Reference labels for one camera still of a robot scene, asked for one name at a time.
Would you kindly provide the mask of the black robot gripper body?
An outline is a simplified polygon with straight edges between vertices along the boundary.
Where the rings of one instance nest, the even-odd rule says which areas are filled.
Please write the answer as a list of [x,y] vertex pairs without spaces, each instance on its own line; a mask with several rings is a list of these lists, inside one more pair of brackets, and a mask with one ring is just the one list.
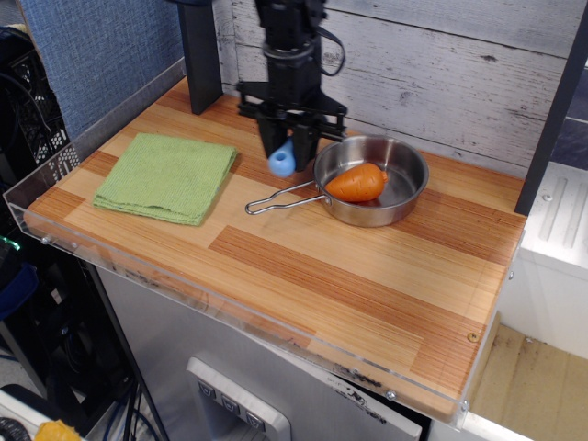
[[321,137],[341,140],[345,136],[347,108],[322,91],[322,47],[303,45],[291,50],[263,47],[265,82],[240,82],[239,113],[292,127],[308,122]]

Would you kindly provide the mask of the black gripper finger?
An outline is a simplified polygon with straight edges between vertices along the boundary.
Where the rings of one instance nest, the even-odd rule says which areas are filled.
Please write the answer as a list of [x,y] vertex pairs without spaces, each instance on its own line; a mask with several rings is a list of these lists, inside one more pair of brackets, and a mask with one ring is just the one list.
[[257,112],[255,114],[266,157],[269,157],[286,142],[288,138],[287,118],[287,112],[276,114]]
[[291,139],[296,172],[303,172],[315,157],[320,138],[321,133],[314,126],[298,124],[292,129]]

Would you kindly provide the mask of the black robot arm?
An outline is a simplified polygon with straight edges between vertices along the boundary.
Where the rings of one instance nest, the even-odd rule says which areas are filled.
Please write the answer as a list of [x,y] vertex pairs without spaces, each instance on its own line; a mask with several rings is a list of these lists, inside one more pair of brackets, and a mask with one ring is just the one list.
[[321,27],[323,1],[257,1],[265,82],[240,82],[239,113],[257,121],[268,168],[288,177],[302,172],[315,157],[319,140],[340,141],[347,108],[322,91],[322,40],[343,43]]

